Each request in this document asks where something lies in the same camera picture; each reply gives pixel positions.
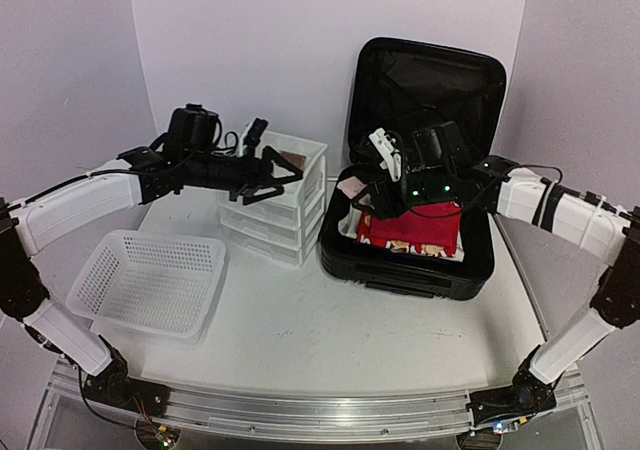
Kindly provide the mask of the small pink square box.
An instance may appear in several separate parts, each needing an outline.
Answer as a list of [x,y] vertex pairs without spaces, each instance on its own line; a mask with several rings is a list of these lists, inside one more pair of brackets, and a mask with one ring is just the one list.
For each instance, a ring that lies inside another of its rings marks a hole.
[[362,182],[355,175],[340,180],[336,184],[336,188],[340,190],[350,201],[359,201],[369,194],[368,185]]

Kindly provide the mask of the square bronze compact case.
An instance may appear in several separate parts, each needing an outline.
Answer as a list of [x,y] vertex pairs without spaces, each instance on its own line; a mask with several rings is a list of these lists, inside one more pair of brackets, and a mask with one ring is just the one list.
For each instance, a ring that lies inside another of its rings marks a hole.
[[280,155],[290,164],[294,165],[301,171],[306,169],[307,164],[307,156],[298,153],[292,153],[288,151],[281,150]]

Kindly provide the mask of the black ribbed hard-shell suitcase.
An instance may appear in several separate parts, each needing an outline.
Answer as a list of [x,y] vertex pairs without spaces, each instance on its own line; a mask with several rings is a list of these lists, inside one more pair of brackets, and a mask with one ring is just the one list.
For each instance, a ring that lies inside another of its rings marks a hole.
[[503,64],[480,53],[391,37],[363,46],[345,135],[349,164],[338,182],[391,180],[368,136],[379,127],[396,132],[402,186],[410,174],[422,176],[424,205],[454,203],[460,228],[454,248],[383,243],[369,235],[372,216],[335,188],[319,233],[328,275],[420,297],[465,301],[480,292],[494,270],[489,215],[507,168],[490,153],[506,83]]

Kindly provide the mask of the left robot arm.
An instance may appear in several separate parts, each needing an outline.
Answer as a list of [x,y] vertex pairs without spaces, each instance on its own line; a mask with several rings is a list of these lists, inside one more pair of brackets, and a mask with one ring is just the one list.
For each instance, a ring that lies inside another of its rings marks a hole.
[[121,353],[54,300],[32,259],[49,244],[107,215],[152,203],[185,187],[227,192],[251,205],[283,194],[303,172],[261,146],[266,120],[257,118],[232,145],[222,145],[217,113],[199,104],[173,111],[168,130],[89,173],[16,203],[1,204],[1,311],[80,372],[80,390],[99,402],[139,409],[141,397],[166,396],[164,385],[129,376]]

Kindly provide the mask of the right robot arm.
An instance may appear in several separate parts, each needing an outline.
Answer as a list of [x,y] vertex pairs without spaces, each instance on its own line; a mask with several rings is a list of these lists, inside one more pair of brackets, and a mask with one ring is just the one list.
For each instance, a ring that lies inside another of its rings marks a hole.
[[380,219],[452,202],[527,223],[605,265],[590,301],[562,329],[532,350],[507,386],[470,394],[474,428],[497,429],[553,409],[562,375],[598,344],[639,320],[639,211],[609,204],[539,175],[541,165],[498,155],[479,157],[453,121],[415,131],[408,155],[402,137],[377,128],[367,137],[381,174],[351,199]]

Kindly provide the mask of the white plastic drawer organizer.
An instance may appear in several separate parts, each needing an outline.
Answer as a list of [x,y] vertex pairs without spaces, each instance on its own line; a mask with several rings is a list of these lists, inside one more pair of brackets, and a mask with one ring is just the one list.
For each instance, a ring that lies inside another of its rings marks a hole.
[[225,237],[240,247],[300,267],[312,253],[326,205],[324,143],[267,131],[261,145],[307,156],[303,179],[285,186],[285,193],[244,206],[218,197]]

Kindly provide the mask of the magenta folded cloth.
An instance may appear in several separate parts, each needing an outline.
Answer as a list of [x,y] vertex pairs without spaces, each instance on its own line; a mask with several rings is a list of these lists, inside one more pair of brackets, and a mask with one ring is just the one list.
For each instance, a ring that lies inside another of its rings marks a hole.
[[402,241],[409,244],[454,248],[460,228],[460,208],[454,203],[419,206],[400,217],[386,220],[371,218],[369,235],[383,243]]

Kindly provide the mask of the white perforated plastic basket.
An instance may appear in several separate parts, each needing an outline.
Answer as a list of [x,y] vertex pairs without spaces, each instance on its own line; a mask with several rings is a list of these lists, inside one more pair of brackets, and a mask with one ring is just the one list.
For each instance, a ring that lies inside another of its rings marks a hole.
[[77,316],[195,343],[221,282],[218,239],[116,230],[91,253],[66,298]]

